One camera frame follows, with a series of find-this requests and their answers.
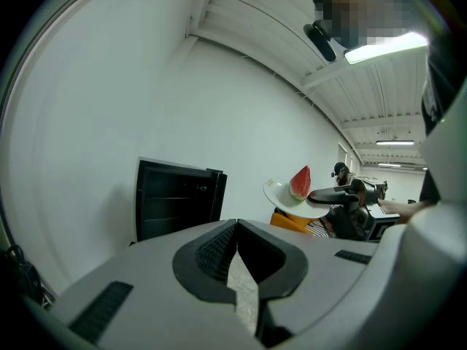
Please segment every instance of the window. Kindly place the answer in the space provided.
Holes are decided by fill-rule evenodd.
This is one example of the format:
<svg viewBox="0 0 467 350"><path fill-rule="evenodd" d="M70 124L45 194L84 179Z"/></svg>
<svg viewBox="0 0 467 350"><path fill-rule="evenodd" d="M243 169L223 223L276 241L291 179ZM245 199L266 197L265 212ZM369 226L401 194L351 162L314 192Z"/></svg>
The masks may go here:
<svg viewBox="0 0 467 350"><path fill-rule="evenodd" d="M337 162L347 164L347 151L339 144L339 152L337 153Z"/></svg>

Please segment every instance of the black cap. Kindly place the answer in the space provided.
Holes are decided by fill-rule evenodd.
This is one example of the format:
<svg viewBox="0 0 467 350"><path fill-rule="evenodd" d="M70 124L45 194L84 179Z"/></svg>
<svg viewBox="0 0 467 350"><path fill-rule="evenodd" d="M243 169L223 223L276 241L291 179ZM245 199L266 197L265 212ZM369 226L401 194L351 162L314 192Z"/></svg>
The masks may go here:
<svg viewBox="0 0 467 350"><path fill-rule="evenodd" d="M334 165L334 172L331 173L331 177L335 177L336 175L339 175L339 172L346 167L344 162L338 162L336 165Z"/></svg>

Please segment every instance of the ceiling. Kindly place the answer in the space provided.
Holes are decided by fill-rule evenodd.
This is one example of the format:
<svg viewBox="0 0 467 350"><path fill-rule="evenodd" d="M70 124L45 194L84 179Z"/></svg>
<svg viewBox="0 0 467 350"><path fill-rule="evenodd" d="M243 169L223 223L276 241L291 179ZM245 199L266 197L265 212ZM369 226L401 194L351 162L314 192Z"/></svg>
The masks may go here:
<svg viewBox="0 0 467 350"><path fill-rule="evenodd" d="M189 32L219 42L269 67L318 106L348 140L363 165L425 165L421 117L426 49L349 65L327 62L304 33L312 0L194 0ZM377 140L410 139L414 146L381 149Z"/></svg>

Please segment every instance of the fluorescent light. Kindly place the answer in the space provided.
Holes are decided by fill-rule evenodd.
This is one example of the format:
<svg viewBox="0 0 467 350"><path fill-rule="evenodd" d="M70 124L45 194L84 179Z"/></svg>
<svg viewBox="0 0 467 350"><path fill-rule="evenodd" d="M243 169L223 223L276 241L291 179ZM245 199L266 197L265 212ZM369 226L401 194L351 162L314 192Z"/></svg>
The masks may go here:
<svg viewBox="0 0 467 350"><path fill-rule="evenodd" d="M427 39L415 32L398 36L392 39L384 39L380 44L370 44L363 47L351 50L345 54L345 58L350 65L354 63L368 60L369 58L379 55L387 55L388 53L399 52L401 50L409 50L412 48L426 47Z"/></svg>
<svg viewBox="0 0 467 350"><path fill-rule="evenodd" d="M401 167L401 165L398 165L396 163L378 163L378 166L385 166L385 167Z"/></svg>
<svg viewBox="0 0 467 350"><path fill-rule="evenodd" d="M413 145L413 140L378 140L377 145Z"/></svg>

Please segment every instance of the watermelon slice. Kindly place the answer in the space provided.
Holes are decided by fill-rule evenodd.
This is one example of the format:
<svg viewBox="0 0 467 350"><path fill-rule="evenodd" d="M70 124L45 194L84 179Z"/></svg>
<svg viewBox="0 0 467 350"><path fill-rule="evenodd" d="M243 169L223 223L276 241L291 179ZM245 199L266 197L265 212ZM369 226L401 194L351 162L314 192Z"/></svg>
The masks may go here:
<svg viewBox="0 0 467 350"><path fill-rule="evenodd" d="M304 201L310 193L312 187L312 178L309 173L309 167L303 167L289 183L289 192L297 200Z"/></svg>

